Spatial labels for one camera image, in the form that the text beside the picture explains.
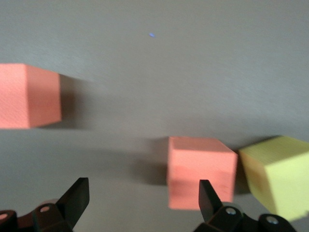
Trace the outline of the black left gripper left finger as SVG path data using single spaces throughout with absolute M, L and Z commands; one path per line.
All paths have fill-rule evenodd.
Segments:
M 18 217 L 14 210 L 1 210 L 2 232 L 72 232 L 90 200 L 89 179 L 77 181 L 57 200 Z

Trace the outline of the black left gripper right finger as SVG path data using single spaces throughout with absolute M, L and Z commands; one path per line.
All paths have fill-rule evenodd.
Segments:
M 278 215 L 261 214 L 254 220 L 238 207 L 221 202 L 209 180 L 199 181 L 198 205 L 204 222 L 196 232 L 296 232 Z

